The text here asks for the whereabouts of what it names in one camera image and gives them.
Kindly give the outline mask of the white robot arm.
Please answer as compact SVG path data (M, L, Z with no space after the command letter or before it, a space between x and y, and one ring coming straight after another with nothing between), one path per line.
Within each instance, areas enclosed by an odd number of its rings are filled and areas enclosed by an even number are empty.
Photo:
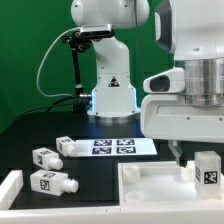
M73 0L70 12L76 38L95 51L90 116L136 116L142 134L167 141L178 159L181 141L224 143L224 0L161 0L155 8L148 0ZM173 66L144 79L139 99L130 68L141 56L116 32L149 18Z

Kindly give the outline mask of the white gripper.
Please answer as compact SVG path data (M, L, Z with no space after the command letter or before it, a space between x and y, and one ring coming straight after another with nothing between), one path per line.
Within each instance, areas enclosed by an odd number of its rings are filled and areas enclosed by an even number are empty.
M224 143L224 106L189 106L179 94L147 95L141 104L141 132L169 140L176 164L187 166L179 141Z

